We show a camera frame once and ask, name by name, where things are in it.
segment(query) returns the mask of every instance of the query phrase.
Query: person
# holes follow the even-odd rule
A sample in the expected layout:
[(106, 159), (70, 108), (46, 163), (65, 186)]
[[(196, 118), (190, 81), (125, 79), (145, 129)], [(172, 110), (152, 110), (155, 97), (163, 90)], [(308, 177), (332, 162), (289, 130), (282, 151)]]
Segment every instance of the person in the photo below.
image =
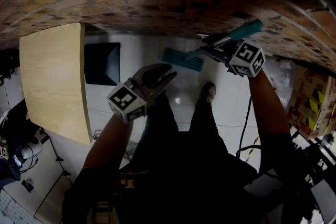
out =
[[(279, 156), (293, 145), (285, 111), (265, 73), (249, 78), (249, 86), (262, 174), (282, 163)], [(148, 109), (131, 162), (122, 169), (132, 123), (114, 115), (65, 194), (63, 223), (87, 223), (89, 218), (92, 223), (113, 223), (114, 217), (119, 223), (259, 223), (260, 210), (244, 191), (258, 173), (230, 155), (218, 135), (211, 106), (215, 94), (215, 85), (207, 83), (188, 132), (178, 131), (168, 99), (161, 94)]]

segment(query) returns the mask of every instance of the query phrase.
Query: leg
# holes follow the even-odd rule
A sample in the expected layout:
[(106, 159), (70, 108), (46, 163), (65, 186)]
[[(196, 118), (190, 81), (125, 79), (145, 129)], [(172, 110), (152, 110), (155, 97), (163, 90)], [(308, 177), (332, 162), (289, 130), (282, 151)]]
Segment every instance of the leg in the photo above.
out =
[(131, 163), (146, 165), (160, 152), (160, 147), (165, 144), (167, 138), (174, 136), (178, 131), (168, 98), (161, 94), (155, 105), (148, 109), (146, 127)]
[(213, 83), (207, 83), (203, 89), (190, 124), (190, 132), (195, 138), (202, 139), (205, 145), (215, 149), (217, 146), (227, 152), (223, 139), (218, 134), (216, 122), (212, 113), (211, 101), (216, 94)]

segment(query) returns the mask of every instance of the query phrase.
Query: black pants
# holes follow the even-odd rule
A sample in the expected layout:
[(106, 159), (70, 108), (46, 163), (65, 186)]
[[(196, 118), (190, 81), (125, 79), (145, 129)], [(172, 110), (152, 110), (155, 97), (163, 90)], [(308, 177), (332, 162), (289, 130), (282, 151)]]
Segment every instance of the black pants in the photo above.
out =
[(198, 148), (200, 154), (228, 153), (218, 134), (211, 104), (198, 101), (189, 132), (179, 132), (168, 98), (162, 94), (148, 109), (146, 127), (131, 163), (144, 167), (157, 156), (190, 147)]

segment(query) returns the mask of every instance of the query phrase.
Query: wooden board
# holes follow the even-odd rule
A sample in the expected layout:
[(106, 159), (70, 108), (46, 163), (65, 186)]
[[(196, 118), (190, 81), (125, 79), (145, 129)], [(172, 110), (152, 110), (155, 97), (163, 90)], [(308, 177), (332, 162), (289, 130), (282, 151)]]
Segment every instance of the wooden board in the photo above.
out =
[(20, 39), (21, 80), (35, 124), (90, 144), (84, 78), (84, 26), (42, 30)]

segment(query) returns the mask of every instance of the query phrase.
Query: shoe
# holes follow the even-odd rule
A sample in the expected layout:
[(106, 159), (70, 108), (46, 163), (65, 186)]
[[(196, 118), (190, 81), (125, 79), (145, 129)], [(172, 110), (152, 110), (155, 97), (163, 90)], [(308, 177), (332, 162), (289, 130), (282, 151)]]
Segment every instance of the shoe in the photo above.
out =
[(216, 96), (216, 85), (214, 85), (212, 82), (208, 82), (206, 85), (203, 86), (199, 102), (205, 101), (211, 104), (215, 96)]

